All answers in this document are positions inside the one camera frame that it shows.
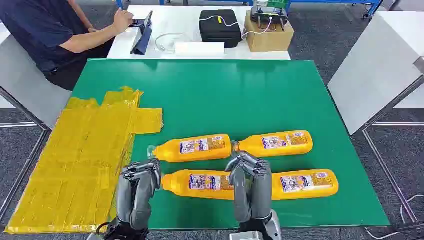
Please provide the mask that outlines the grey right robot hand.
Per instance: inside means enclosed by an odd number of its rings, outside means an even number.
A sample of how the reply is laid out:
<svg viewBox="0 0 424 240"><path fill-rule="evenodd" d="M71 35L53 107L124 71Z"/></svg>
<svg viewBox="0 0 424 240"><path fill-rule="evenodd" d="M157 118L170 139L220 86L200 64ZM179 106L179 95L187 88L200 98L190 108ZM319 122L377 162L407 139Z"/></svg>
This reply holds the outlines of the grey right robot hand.
<svg viewBox="0 0 424 240"><path fill-rule="evenodd" d="M268 219L272 214L272 171L268 161L246 151L232 156L225 168L234 188L234 215L239 223Z"/></svg>

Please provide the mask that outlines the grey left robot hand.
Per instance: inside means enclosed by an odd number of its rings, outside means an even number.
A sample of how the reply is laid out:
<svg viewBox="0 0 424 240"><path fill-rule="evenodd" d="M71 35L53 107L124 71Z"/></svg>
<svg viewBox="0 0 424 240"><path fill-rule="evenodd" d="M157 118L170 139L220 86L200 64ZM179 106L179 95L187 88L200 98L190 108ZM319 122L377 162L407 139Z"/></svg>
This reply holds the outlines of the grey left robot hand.
<svg viewBox="0 0 424 240"><path fill-rule="evenodd" d="M116 216L134 230L148 228L150 199L161 187L162 172L156 158L122 168L116 189Z"/></svg>

